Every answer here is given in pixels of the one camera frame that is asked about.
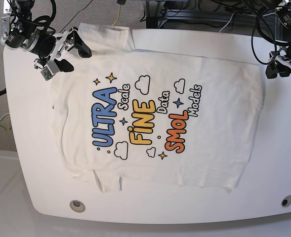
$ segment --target sparkle star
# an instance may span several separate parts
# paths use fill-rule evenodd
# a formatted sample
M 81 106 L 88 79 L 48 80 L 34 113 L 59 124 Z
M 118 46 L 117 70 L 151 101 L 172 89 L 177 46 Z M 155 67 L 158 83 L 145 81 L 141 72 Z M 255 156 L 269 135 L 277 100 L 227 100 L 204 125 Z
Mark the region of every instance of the sparkle star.
M 160 155 L 158 155 L 158 156 L 161 157 L 162 160 L 163 160 L 165 157 L 167 157 L 167 156 L 164 154 L 164 152 L 162 152 L 162 154 L 160 154 Z
M 98 81 L 98 78 L 96 80 L 94 80 L 94 83 L 96 83 L 96 85 L 98 85 L 98 83 L 100 83 L 100 81 Z
M 178 98 L 177 101 L 174 101 L 173 103 L 177 105 L 177 108 L 178 108 L 180 105 L 183 105 L 183 104 L 184 104 L 184 103 L 181 103 L 181 102 L 180 102 L 180 99 L 179 99 L 179 98 Z
M 110 83 L 112 83 L 112 81 L 115 80 L 115 79 L 117 79 L 117 78 L 115 78 L 115 77 L 113 76 L 113 74 L 111 73 L 111 75 L 108 76 L 107 79 L 109 79 L 109 80 L 110 80 Z
M 120 120 L 119 122 L 122 122 L 122 125 L 124 125 L 127 121 L 123 118 L 123 119 Z

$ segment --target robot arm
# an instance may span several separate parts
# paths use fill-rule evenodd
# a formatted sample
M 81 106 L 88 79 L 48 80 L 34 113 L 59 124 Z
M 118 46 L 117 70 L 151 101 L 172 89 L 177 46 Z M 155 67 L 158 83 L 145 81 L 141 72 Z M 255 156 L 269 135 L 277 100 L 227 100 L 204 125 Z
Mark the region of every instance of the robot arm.
M 261 2 L 268 9 L 275 9 L 282 26 L 291 32 L 291 0 L 261 0 Z M 264 39 L 273 43 L 261 30 L 259 21 L 256 22 L 256 29 Z M 291 40 L 289 42 L 276 41 L 276 44 L 280 48 L 277 52 L 270 53 L 271 64 L 266 69 L 266 76 L 269 79 L 276 78 L 278 74 L 281 77 L 288 77 L 291 74 Z
M 89 58 L 91 50 L 78 35 L 78 29 L 56 33 L 50 27 L 56 15 L 55 0 L 52 3 L 52 15 L 32 20 L 31 9 L 35 0 L 4 0 L 1 44 L 10 49 L 21 48 L 36 54 L 35 68 L 41 69 L 45 80 L 58 72 L 71 72 L 74 67 L 66 60 L 59 61 L 63 50 L 76 48 L 80 57 Z

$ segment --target white tabletop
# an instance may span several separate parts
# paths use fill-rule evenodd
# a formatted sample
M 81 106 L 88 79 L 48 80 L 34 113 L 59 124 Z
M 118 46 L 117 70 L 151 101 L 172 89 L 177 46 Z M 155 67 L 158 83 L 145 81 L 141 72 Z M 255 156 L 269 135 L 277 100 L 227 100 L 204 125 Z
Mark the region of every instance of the white tabletop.
M 134 30 L 137 49 L 256 63 L 250 37 L 180 30 Z M 259 58 L 273 46 L 255 39 Z M 266 98 L 255 146 L 238 187 L 178 187 L 125 182 L 119 193 L 103 194 L 77 181 L 63 166 L 51 132 L 50 81 L 34 69 L 35 55 L 4 50 L 5 79 L 15 142 L 32 203 L 47 215 L 146 224 L 231 221 L 291 212 L 291 76 L 266 81 Z M 86 206 L 74 212 L 69 204 Z

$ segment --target blue star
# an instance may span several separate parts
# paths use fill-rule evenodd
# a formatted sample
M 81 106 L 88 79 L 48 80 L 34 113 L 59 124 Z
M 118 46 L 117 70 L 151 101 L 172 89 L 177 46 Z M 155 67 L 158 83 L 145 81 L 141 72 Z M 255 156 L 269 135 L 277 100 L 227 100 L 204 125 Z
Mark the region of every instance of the blue star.
M 119 122 L 122 122 L 122 126 L 123 126 L 127 121 L 125 121 L 125 119 L 123 118 L 123 119 L 120 120 Z
M 179 98 L 178 98 L 177 101 L 174 101 L 173 103 L 177 105 L 177 108 L 178 108 L 180 105 L 183 105 L 183 104 L 184 104 L 184 103 L 181 103 L 181 102 L 180 102 L 180 99 L 179 99 Z

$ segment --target metal grommet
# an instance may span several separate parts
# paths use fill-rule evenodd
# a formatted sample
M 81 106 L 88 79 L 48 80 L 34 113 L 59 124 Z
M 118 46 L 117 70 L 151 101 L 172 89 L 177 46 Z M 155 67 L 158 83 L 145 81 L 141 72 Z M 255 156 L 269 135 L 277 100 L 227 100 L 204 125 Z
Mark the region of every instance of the metal grommet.
M 85 205 L 81 201 L 77 201 L 77 200 L 71 201 L 70 207 L 73 211 L 79 212 L 79 213 L 84 212 L 86 209 Z
M 282 207 L 288 207 L 291 205 L 291 195 L 285 197 L 282 201 Z

